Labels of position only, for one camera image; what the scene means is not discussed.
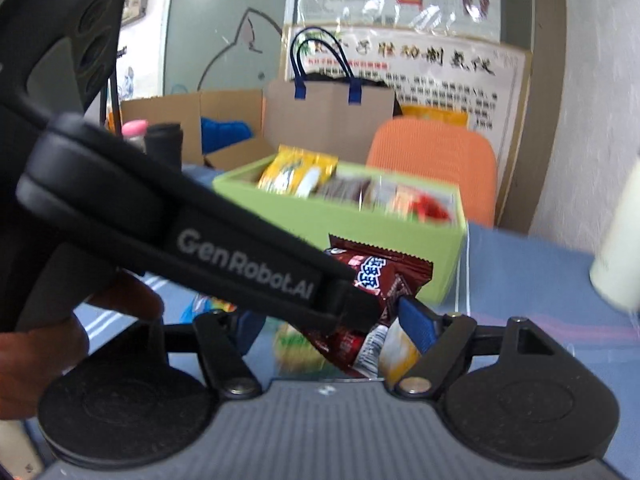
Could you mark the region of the person's left hand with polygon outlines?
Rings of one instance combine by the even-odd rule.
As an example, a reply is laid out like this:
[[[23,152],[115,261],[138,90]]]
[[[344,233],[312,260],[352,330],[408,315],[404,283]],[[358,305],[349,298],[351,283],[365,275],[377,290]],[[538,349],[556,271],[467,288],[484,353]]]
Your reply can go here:
[[[118,271],[88,298],[95,307],[154,321],[164,303],[142,281]],[[76,316],[25,333],[1,335],[1,418],[35,416],[39,399],[56,378],[88,356],[89,338]]]

